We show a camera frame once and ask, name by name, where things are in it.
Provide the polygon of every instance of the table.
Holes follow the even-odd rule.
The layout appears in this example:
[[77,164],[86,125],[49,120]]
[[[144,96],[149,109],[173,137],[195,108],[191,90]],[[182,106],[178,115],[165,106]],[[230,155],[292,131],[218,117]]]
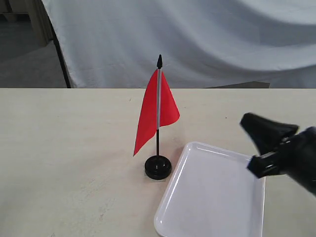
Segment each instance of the table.
[[[255,154],[238,124],[246,112],[302,129],[316,123],[315,90],[172,91],[181,117],[160,134],[173,165],[190,141]],[[0,89],[0,236],[157,237],[153,217],[168,180],[143,170],[155,140],[132,156],[143,94]],[[266,184],[264,236],[316,236],[316,198],[286,176]]]

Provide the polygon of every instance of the tray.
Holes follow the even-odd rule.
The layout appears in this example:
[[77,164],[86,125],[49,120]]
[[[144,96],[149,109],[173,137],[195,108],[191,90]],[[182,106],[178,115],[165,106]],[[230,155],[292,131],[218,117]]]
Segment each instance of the tray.
[[262,237],[265,179],[250,157],[188,143],[155,214],[163,237]]

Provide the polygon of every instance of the flag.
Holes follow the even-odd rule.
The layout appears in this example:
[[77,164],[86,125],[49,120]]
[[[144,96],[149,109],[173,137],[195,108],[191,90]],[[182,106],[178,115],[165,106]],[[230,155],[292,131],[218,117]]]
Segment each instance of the flag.
[[[154,72],[147,85],[139,116],[134,155],[150,140],[157,130],[157,78]],[[167,80],[161,72],[160,126],[175,123],[180,117]]]

